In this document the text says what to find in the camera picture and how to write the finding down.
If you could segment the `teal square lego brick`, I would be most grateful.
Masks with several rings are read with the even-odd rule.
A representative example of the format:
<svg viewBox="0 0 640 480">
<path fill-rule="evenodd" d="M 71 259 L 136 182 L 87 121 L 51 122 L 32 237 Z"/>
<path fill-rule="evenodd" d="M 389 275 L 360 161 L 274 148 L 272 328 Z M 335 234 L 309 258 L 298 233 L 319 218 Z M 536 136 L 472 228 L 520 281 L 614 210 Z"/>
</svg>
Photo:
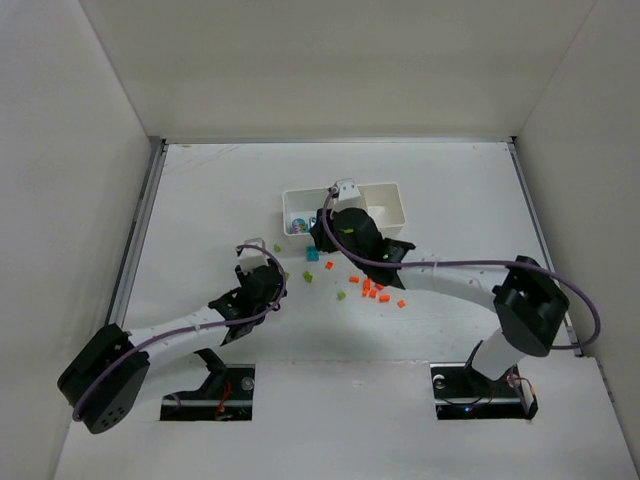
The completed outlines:
<svg viewBox="0 0 640 480">
<path fill-rule="evenodd" d="M 313 246 L 308 246 L 306 249 L 306 260 L 309 262 L 319 261 L 319 252 Z"/>
</svg>

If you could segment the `teal penguin lego brick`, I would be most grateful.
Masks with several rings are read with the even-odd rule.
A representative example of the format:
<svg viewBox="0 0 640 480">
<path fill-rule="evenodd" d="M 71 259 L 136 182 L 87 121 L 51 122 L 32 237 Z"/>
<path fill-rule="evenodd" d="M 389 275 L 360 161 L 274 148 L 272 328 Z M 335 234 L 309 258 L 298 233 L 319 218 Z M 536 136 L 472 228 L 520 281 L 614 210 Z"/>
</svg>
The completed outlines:
<svg viewBox="0 0 640 480">
<path fill-rule="evenodd" d="M 294 218 L 291 222 L 291 230 L 294 235 L 309 232 L 309 223 L 303 218 Z"/>
</svg>

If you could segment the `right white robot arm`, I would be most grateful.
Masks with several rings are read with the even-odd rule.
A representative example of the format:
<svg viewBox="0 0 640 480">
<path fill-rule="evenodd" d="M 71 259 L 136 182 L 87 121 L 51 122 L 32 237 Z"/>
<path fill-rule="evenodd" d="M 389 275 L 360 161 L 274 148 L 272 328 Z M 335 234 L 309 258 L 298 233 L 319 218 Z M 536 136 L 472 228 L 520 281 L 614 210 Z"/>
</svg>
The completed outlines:
<svg viewBox="0 0 640 480">
<path fill-rule="evenodd" d="M 499 327 L 476 345 L 466 364 L 489 380 L 527 356 L 548 356 L 569 307 L 567 296 L 530 257 L 505 265 L 450 263 L 410 242 L 385 238 L 363 209 L 321 208 L 311 235 L 318 250 L 343 253 L 385 287 L 435 292 L 494 313 Z"/>
</svg>

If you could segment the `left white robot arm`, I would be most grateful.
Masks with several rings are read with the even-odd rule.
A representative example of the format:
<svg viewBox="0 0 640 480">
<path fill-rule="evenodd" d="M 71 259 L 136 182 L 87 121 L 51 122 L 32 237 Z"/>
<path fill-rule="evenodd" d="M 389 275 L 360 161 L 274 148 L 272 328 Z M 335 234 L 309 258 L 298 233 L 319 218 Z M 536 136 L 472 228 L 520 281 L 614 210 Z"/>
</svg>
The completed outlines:
<svg viewBox="0 0 640 480">
<path fill-rule="evenodd" d="M 272 261 L 236 275 L 237 288 L 179 319 L 129 331 L 115 323 L 100 328 L 57 380 L 72 420 L 92 434 L 113 428 L 149 392 L 152 376 L 184 357 L 198 356 L 210 374 L 224 370 L 213 349 L 247 336 L 286 296 L 287 274 Z"/>
</svg>

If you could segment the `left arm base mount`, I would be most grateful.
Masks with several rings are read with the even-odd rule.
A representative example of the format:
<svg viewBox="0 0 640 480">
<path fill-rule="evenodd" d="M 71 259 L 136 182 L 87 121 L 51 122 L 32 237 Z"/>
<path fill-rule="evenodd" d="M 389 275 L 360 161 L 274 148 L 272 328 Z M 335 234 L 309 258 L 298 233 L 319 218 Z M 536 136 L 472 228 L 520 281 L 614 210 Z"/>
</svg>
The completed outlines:
<svg viewBox="0 0 640 480">
<path fill-rule="evenodd" d="M 198 369 L 193 387 L 170 392 L 161 402 L 164 422 L 246 422 L 253 417 L 255 364 L 226 364 L 211 349 L 190 357 Z"/>
</svg>

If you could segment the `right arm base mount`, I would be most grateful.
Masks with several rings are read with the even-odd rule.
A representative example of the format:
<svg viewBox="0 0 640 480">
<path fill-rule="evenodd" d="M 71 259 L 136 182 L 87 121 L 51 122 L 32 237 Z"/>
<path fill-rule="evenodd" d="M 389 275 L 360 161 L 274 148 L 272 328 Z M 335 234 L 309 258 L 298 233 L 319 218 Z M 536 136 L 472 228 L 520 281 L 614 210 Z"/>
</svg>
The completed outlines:
<svg viewBox="0 0 640 480">
<path fill-rule="evenodd" d="M 438 420 L 516 419 L 531 421 L 539 411 L 531 381 L 510 367 L 489 380 L 471 368 L 479 342 L 465 363 L 432 363 L 430 375 Z"/>
</svg>

